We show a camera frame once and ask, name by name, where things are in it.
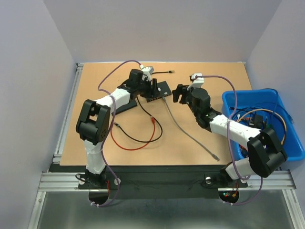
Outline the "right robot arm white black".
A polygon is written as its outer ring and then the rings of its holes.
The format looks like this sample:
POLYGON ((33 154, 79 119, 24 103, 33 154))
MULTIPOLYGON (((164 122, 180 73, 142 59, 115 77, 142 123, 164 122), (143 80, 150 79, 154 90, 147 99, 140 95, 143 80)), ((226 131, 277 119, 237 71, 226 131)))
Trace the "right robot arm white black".
POLYGON ((245 180, 252 175, 266 178, 287 160, 287 154, 273 129, 261 130, 230 120, 211 107, 211 98, 205 89, 179 84, 172 94, 173 102, 188 105, 201 128, 246 148, 247 158, 232 159, 221 169, 219 180, 222 185, 230 186, 237 179, 245 180))

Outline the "black network switch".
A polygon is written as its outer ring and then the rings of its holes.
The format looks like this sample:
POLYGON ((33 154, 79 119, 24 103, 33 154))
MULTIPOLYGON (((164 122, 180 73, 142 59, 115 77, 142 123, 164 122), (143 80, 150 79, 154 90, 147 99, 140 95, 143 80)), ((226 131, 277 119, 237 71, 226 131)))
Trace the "black network switch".
POLYGON ((152 102, 158 99, 162 99, 163 97, 168 97, 172 95, 172 91, 166 81, 162 81, 157 83, 157 88, 158 88, 158 96, 155 96, 154 98, 146 98, 146 102, 152 102))

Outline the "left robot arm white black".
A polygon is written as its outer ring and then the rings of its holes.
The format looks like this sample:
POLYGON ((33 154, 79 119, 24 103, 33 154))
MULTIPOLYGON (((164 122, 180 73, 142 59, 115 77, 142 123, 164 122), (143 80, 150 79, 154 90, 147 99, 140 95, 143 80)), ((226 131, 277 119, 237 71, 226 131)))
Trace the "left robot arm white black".
POLYGON ((101 188, 106 183, 106 163, 102 156, 103 144, 109 134, 117 109, 128 105, 140 95, 144 98, 155 98, 159 95, 157 80, 152 79, 154 69, 141 66, 132 69, 129 78, 119 85, 112 93, 98 100, 85 100, 76 124, 76 132, 84 141, 87 165, 83 182, 101 188))

